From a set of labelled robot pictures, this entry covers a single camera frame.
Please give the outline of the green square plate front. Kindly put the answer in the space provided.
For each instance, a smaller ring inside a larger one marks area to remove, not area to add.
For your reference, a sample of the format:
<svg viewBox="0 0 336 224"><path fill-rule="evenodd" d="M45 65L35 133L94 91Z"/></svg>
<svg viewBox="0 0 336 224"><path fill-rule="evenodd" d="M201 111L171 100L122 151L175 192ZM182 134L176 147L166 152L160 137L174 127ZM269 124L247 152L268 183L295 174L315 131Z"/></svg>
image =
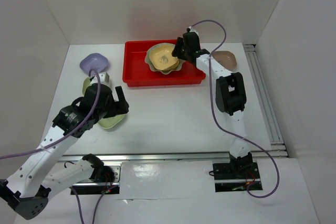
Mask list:
<svg viewBox="0 0 336 224"><path fill-rule="evenodd" d="M103 118L98 122L98 125L104 130L109 130L119 124L124 118L125 114L116 115L110 118Z"/></svg>

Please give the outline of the green square plate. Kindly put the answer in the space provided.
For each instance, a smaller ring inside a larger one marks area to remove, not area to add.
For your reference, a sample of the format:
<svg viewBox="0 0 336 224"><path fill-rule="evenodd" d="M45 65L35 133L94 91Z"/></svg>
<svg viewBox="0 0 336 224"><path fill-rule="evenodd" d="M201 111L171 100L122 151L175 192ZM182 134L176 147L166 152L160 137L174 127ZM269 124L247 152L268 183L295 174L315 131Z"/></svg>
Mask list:
<svg viewBox="0 0 336 224"><path fill-rule="evenodd" d="M86 89L90 86L91 79L85 78L82 84L82 94L85 95Z"/></svg>
<svg viewBox="0 0 336 224"><path fill-rule="evenodd" d="M98 125L104 130L109 130L119 124L124 118L125 114L116 115L110 118L103 118L98 122Z"/></svg>

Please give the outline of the yellow square plate front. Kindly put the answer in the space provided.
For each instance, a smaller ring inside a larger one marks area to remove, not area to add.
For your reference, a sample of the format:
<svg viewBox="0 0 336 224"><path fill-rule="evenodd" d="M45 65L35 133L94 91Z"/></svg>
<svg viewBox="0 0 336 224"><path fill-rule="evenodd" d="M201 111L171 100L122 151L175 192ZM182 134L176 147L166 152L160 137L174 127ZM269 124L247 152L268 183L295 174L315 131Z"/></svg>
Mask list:
<svg viewBox="0 0 336 224"><path fill-rule="evenodd" d="M172 56L173 49L173 44L161 43L148 51L149 60L156 70L169 71L179 65L179 59Z"/></svg>

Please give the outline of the large green scalloped bowl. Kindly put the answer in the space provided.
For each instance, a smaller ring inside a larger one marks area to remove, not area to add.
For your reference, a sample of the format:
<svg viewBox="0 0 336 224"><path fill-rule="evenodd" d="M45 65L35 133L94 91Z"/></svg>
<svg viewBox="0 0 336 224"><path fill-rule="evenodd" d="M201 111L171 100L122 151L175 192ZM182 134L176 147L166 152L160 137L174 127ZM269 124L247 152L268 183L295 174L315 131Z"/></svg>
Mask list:
<svg viewBox="0 0 336 224"><path fill-rule="evenodd" d="M173 71L180 71L185 60L172 56L175 45L171 43L160 43L152 46L145 56L145 63L153 72L170 74Z"/></svg>

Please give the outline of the brown square plate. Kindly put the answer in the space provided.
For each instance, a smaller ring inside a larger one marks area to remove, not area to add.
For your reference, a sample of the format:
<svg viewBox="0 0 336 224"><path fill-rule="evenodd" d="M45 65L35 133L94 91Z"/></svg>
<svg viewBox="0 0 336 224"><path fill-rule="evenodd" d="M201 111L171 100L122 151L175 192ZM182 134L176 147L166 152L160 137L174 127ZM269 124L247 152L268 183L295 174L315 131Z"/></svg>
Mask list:
<svg viewBox="0 0 336 224"><path fill-rule="evenodd" d="M212 54L213 58L224 68L234 71L237 67L235 55L230 51L216 51Z"/></svg>

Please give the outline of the purple square plate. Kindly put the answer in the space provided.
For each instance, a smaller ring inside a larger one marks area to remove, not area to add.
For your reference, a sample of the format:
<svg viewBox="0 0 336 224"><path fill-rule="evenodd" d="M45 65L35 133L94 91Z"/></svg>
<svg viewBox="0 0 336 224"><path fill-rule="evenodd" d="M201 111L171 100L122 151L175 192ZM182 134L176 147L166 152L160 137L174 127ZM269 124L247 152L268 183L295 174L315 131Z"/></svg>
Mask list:
<svg viewBox="0 0 336 224"><path fill-rule="evenodd" d="M97 72L103 72L109 65L109 60L100 53L92 53L86 56L79 64L80 69L86 74L95 69Z"/></svg>

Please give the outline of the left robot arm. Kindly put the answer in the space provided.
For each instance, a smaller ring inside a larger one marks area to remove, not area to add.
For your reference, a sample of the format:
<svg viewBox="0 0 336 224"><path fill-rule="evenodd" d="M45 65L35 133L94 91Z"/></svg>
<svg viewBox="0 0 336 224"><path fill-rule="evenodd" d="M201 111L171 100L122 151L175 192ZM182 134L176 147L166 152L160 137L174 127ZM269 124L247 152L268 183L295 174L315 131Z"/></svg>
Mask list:
<svg viewBox="0 0 336 224"><path fill-rule="evenodd" d="M121 86L112 90L104 84L92 84L84 96L62 108L47 135L26 162L7 179L1 180L1 198L21 217L37 217L48 202L66 188L82 180L112 184L112 168L93 154L51 175L49 172L83 134L103 118L125 115L129 105Z"/></svg>

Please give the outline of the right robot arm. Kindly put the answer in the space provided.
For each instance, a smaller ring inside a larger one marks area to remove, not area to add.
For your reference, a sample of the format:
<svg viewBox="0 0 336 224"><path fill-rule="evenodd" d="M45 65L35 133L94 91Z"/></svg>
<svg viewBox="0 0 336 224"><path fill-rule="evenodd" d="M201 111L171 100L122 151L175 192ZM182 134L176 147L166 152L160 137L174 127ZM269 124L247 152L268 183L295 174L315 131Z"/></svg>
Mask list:
<svg viewBox="0 0 336 224"><path fill-rule="evenodd" d="M213 176L228 174L242 177L253 165L253 158L244 126L244 109L247 102L244 78L236 72L237 62L233 53L219 51L211 54L200 46L200 38L195 29L176 41L172 56L186 60L209 77L211 89L211 109L215 115L219 111L226 125L225 132L232 136L229 148L229 163L225 168L213 170Z"/></svg>

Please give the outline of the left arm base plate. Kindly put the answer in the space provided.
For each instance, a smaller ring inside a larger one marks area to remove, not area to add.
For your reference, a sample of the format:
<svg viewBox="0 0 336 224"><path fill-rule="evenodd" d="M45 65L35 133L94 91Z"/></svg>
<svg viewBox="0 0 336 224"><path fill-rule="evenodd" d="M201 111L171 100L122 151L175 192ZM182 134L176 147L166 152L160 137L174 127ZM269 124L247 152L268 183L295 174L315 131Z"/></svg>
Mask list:
<svg viewBox="0 0 336 224"><path fill-rule="evenodd" d="M107 165L97 177L82 180L72 187L78 195L117 195L120 193L120 175L120 164Z"/></svg>

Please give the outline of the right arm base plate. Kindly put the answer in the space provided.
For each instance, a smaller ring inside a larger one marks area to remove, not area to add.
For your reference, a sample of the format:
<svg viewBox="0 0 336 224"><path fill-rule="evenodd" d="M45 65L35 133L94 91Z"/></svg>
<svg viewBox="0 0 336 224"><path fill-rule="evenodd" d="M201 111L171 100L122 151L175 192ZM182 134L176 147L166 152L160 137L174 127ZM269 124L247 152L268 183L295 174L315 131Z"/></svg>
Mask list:
<svg viewBox="0 0 336 224"><path fill-rule="evenodd" d="M233 171L228 163L214 163L213 170L208 172L214 178L215 191L233 192L249 190L262 190L262 183L258 165L253 162L252 166L243 171Z"/></svg>

